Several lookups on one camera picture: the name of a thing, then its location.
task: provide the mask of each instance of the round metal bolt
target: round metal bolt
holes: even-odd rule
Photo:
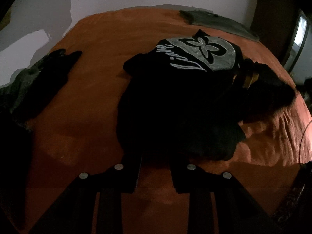
[[[188,169],[191,170],[191,171],[193,171],[193,170],[196,169],[196,165],[194,165],[194,164],[188,164]]]
[[[114,167],[116,170],[122,170],[124,168],[124,165],[122,163],[119,163],[117,165],[115,165]]]
[[[225,173],[223,173],[222,176],[223,176],[224,178],[226,178],[226,179],[230,179],[230,178],[232,177],[232,174],[225,172]]]
[[[86,179],[88,177],[88,173],[80,173],[79,178],[80,179]]]

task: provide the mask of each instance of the bed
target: bed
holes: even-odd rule
[[[52,51],[81,50],[82,56],[69,73],[68,83],[39,116],[28,121],[34,145],[26,189],[26,223],[20,233],[28,233],[80,173],[102,173],[121,161],[123,150],[115,132],[117,105],[130,81],[123,63],[137,53],[149,52],[161,39],[192,36],[198,29],[235,43],[245,57],[266,63],[295,87],[260,42],[189,25],[176,10],[122,9],[80,20]],[[231,160],[192,162],[210,173],[231,172],[272,215],[298,173],[299,144],[310,120],[297,93],[293,104],[273,117],[240,124],[247,139],[237,145]],[[312,159],[311,133],[308,128],[302,142],[302,163]],[[122,210],[124,233],[187,233],[188,195],[175,192],[168,166],[143,163],[135,193],[122,195]]]

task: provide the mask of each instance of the gray wall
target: gray wall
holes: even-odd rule
[[[257,0],[16,0],[11,23],[0,31],[0,85],[13,80],[17,69],[33,65],[88,15],[134,6],[179,4],[212,10],[250,26],[256,3]]]
[[[291,71],[291,76],[295,83],[304,83],[305,78],[312,77],[312,26],[309,27],[305,45]]]

